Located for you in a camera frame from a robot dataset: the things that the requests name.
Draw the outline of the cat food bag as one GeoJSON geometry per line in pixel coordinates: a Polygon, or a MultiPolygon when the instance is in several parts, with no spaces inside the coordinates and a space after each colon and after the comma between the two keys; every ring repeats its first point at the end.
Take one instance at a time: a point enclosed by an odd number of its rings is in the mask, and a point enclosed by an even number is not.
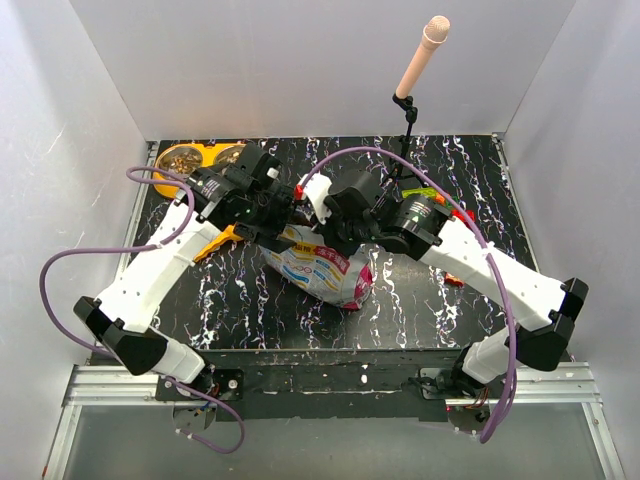
{"type": "Polygon", "coordinates": [[[346,310],[362,308],[373,285],[371,247],[360,246],[345,256],[307,226],[288,225],[283,236],[294,245],[281,253],[260,246],[269,266],[319,300],[346,310]]]}

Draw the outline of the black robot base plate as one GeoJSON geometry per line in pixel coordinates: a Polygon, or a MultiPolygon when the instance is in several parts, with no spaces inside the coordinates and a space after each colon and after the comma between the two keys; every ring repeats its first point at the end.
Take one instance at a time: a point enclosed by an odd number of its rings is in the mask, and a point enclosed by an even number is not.
{"type": "Polygon", "coordinates": [[[461,349],[209,350],[190,387],[245,420],[417,418],[444,422],[445,403],[481,409],[500,396],[504,378],[482,385],[462,376],[461,349]]]}

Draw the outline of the yellow plastic scoop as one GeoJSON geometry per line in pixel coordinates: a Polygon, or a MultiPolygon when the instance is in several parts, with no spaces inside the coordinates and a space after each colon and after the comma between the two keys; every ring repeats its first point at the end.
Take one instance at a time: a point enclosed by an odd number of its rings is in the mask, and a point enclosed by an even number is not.
{"type": "Polygon", "coordinates": [[[208,255],[218,250],[227,242],[239,242],[243,238],[234,233],[234,226],[227,226],[213,241],[207,244],[194,258],[193,261],[198,263],[205,259],[208,255]]]}

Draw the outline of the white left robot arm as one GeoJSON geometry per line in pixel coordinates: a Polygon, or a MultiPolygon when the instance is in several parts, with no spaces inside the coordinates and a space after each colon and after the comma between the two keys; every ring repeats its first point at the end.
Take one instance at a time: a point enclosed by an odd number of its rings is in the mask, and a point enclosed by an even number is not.
{"type": "Polygon", "coordinates": [[[74,306],[94,338],[131,374],[169,376],[193,400],[211,392],[206,361],[158,332],[153,317],[196,255],[225,228],[277,251],[291,246],[281,233],[292,212],[293,191],[278,175],[277,163],[269,159],[264,166],[199,168],[187,178],[161,171],[152,177],[177,189],[158,229],[110,286],[74,306]]]}

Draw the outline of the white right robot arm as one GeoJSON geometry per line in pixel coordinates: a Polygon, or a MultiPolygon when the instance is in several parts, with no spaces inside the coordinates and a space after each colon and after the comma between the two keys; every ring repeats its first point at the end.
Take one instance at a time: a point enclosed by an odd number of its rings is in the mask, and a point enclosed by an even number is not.
{"type": "Polygon", "coordinates": [[[498,303],[512,325],[466,347],[452,369],[454,389],[475,397],[520,362],[553,371],[561,361],[588,293],[519,263],[476,235],[473,223],[422,192],[400,200],[367,171],[335,181],[315,173],[301,181],[327,246],[343,255],[365,243],[443,270],[498,303]]]}

